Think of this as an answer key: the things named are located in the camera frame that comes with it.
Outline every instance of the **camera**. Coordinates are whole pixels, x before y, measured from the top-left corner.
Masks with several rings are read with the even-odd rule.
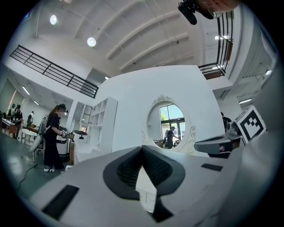
[[[212,20],[214,16],[206,9],[202,8],[199,0],[183,0],[177,4],[178,10],[186,17],[193,25],[197,24],[195,12],[201,13],[207,19]]]

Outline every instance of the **woman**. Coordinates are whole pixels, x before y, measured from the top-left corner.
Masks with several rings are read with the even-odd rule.
[[[55,170],[64,172],[64,166],[60,160],[57,146],[56,146],[56,137],[57,135],[65,138],[66,135],[62,134],[58,130],[60,124],[60,116],[64,115],[66,112],[66,106],[64,104],[57,105],[48,115],[47,121],[47,131],[45,133],[45,151],[44,151],[44,171],[45,172],[54,172]]]
[[[17,140],[18,135],[19,135],[19,131],[21,129],[21,125],[22,125],[22,122],[23,122],[23,114],[21,112],[21,105],[17,105],[13,119],[15,119],[15,126],[17,128],[14,139]]]

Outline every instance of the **cable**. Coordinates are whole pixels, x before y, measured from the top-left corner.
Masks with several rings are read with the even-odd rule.
[[[31,170],[32,168],[35,168],[35,167],[37,167],[37,166],[38,166],[38,164],[35,164],[35,165],[33,165],[32,167],[30,167],[30,168],[26,171],[24,178],[20,181],[19,186],[18,186],[18,188],[17,188],[15,191],[19,190],[19,188],[21,187],[21,183],[26,179],[27,172],[28,172],[29,170]]]

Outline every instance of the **balcony railing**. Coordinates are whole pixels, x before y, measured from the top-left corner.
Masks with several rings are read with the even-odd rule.
[[[82,79],[81,77],[37,55],[21,45],[19,45],[11,53],[10,57],[41,73],[42,75],[56,80],[57,82],[92,98],[95,98],[99,89],[99,87],[95,84]]]
[[[225,76],[233,48],[233,11],[217,18],[218,52],[216,62],[199,66],[206,79]]]

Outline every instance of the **gray floor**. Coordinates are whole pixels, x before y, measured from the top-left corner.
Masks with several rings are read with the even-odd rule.
[[[32,153],[28,150],[28,145],[12,139],[8,135],[0,133],[1,161],[6,167],[8,175],[14,189],[19,187],[20,181],[24,178],[26,171],[34,164],[38,166],[29,170],[25,180],[17,190],[19,195],[30,198],[31,195],[46,182],[50,181],[60,173],[43,171],[43,152],[40,152],[35,163],[32,160]]]

